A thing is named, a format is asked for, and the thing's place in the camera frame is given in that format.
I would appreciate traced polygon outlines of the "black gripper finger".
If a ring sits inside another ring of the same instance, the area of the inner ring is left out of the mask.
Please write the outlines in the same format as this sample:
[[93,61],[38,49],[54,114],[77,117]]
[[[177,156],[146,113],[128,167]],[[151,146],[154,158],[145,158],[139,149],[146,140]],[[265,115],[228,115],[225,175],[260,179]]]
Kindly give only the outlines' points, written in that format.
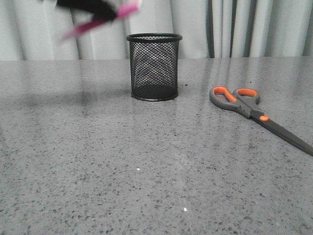
[[58,0],[60,7],[89,12],[96,19],[113,21],[117,17],[115,8],[107,0]]

